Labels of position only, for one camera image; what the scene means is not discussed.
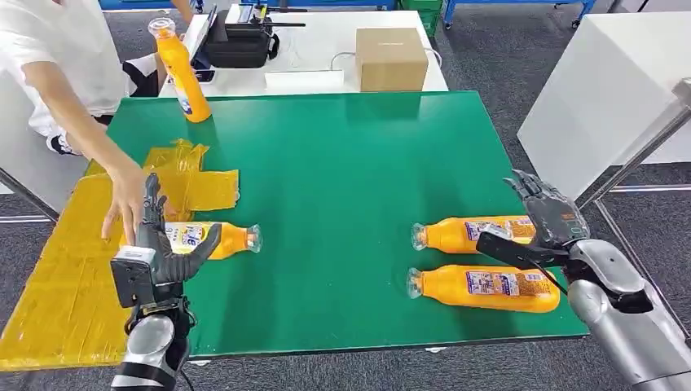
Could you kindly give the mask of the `person's right hand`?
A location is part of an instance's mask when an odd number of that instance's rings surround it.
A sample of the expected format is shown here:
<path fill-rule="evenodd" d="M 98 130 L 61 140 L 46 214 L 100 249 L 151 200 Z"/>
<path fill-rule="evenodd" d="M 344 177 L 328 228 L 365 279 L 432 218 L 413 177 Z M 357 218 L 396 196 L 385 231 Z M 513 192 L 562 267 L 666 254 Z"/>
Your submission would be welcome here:
<path fill-rule="evenodd" d="M 143 216 L 146 176 L 132 160 L 107 168 L 107 173 L 112 180 L 112 202 L 104 216 L 101 237 L 110 236 L 112 224 L 120 217 L 126 243 L 134 245 Z"/>

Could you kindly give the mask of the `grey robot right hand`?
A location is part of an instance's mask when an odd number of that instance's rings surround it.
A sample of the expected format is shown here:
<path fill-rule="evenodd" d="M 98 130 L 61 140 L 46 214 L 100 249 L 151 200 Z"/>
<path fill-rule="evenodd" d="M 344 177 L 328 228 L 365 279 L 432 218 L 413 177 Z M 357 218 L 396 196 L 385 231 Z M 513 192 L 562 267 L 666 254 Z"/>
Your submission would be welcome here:
<path fill-rule="evenodd" d="M 590 237 L 574 201 L 552 184 L 519 169 L 504 182 L 518 195 L 535 234 L 528 244 L 519 244 L 508 238 L 507 231 L 486 227 L 479 235 L 477 251 L 520 270 L 565 265 L 569 246 Z"/>

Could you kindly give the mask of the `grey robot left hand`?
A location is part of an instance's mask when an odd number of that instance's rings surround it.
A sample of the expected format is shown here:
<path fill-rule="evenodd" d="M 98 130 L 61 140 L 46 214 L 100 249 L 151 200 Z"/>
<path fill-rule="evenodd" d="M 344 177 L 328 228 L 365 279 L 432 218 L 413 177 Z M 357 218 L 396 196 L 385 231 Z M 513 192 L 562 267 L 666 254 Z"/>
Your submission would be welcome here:
<path fill-rule="evenodd" d="M 149 174 L 145 182 L 143 219 L 139 223 L 134 242 L 136 246 L 152 248 L 155 251 L 155 283 L 183 283 L 197 274 L 220 244 L 222 225 L 214 223 L 209 228 L 206 238 L 190 253 L 174 253 L 165 233 L 163 208 L 166 197 L 158 196 L 160 189 L 158 176 L 154 173 Z"/>

